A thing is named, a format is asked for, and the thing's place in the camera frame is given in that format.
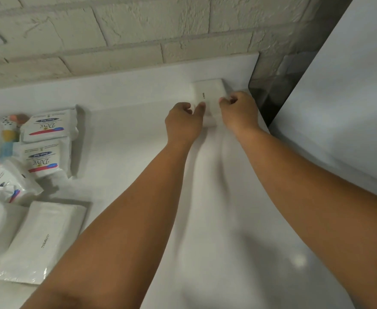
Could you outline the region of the person's right hand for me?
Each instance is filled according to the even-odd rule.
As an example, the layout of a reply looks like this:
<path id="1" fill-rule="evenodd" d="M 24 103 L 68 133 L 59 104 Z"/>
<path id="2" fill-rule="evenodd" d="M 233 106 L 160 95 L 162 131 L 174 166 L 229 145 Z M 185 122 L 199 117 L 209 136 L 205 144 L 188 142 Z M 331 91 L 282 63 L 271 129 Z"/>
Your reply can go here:
<path id="1" fill-rule="evenodd" d="M 236 137 L 241 137 L 251 131 L 259 131 L 258 107 L 251 95 L 244 91 L 231 93 L 227 98 L 231 105 L 220 105 L 224 125 Z"/>

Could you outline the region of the person's left hand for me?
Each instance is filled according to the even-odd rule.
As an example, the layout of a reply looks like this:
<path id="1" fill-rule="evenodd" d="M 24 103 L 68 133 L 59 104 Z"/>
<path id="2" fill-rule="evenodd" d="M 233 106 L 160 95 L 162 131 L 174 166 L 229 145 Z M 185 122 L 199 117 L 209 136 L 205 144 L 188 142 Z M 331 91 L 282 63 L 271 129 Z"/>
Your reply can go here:
<path id="1" fill-rule="evenodd" d="M 203 119 L 193 115 L 191 104 L 181 102 L 174 105 L 169 111 L 165 126 L 167 144 L 190 148 L 202 131 Z"/>

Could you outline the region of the small plain white packet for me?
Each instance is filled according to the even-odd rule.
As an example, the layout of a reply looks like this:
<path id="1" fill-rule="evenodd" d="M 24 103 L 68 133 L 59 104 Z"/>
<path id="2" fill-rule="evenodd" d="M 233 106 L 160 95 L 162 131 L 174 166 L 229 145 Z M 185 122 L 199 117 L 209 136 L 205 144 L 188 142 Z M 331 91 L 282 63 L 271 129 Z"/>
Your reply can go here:
<path id="1" fill-rule="evenodd" d="M 202 123 L 203 127 L 209 128 L 221 125 L 223 121 L 219 99 L 228 97 L 223 80 L 210 79 L 192 82 L 190 87 L 193 93 L 191 109 L 195 110 L 201 102 L 204 102 L 206 105 Z"/>

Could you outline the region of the person's left forearm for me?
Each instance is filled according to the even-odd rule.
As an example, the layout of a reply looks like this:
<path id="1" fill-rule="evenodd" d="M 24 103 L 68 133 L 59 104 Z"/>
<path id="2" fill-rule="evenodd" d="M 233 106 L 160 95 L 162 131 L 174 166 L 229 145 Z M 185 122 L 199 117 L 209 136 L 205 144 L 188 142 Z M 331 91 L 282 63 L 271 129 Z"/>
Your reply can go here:
<path id="1" fill-rule="evenodd" d="M 21 309 L 139 309 L 165 252 L 194 140 L 169 139 Z"/>

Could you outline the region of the person's right forearm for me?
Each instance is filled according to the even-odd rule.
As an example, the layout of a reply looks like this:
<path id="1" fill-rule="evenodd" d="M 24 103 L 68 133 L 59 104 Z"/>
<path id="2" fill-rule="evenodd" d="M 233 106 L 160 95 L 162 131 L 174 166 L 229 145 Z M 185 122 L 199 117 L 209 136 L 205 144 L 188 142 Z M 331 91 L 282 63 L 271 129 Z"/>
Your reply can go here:
<path id="1" fill-rule="evenodd" d="M 232 128 L 268 196 L 300 239 L 366 309 L 377 309 L 377 196 L 260 128 Z"/>

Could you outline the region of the white cabinet panel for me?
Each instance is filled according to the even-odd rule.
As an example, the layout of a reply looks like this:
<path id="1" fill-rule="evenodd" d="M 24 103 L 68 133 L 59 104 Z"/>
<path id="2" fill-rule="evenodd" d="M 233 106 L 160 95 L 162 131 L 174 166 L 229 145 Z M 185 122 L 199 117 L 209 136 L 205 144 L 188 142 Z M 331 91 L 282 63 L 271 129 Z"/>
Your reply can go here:
<path id="1" fill-rule="evenodd" d="M 269 130 L 377 195 L 377 0 L 352 1 Z"/>

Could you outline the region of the white soap packet red label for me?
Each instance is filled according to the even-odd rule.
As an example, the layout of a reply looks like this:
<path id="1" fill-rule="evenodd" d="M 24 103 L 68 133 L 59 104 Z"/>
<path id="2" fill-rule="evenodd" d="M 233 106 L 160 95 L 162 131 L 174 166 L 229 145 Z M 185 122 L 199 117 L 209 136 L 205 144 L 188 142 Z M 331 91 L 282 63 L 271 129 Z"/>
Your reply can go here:
<path id="1" fill-rule="evenodd" d="M 71 143 L 69 137 L 27 144 L 17 142 L 13 156 L 36 180 L 56 175 L 71 178 Z"/>
<path id="2" fill-rule="evenodd" d="M 20 142 L 34 143 L 68 137 L 78 138 L 76 108 L 60 109 L 33 115 L 20 128 Z"/>

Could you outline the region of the colourful dotted packet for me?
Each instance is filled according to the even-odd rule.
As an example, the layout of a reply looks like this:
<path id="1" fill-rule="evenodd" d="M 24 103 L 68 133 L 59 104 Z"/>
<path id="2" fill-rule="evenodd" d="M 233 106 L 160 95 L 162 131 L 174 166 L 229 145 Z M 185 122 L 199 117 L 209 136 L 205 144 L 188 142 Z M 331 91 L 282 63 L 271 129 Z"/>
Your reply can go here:
<path id="1" fill-rule="evenodd" d="M 12 114 L 0 119 L 3 144 L 0 152 L 0 163 L 13 154 L 13 145 L 20 139 L 20 128 L 29 120 L 25 114 Z"/>

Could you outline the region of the crumpled white plastic sachet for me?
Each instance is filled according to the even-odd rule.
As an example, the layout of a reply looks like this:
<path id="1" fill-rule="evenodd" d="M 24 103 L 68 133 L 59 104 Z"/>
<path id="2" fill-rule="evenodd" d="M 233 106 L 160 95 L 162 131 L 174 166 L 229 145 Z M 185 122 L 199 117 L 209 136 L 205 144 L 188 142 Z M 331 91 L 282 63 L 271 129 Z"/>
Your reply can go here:
<path id="1" fill-rule="evenodd" d="M 34 176 L 15 157 L 0 164 L 0 200 L 28 206 L 43 191 Z"/>

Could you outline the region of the large plain white flat packet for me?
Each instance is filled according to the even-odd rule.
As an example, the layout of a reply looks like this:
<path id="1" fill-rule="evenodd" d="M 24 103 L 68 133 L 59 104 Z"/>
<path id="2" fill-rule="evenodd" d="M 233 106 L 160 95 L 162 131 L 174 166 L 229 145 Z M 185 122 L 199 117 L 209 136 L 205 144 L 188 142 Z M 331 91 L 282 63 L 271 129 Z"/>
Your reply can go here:
<path id="1" fill-rule="evenodd" d="M 34 201 L 0 260 L 0 281 L 40 285 L 77 239 L 87 209 Z"/>

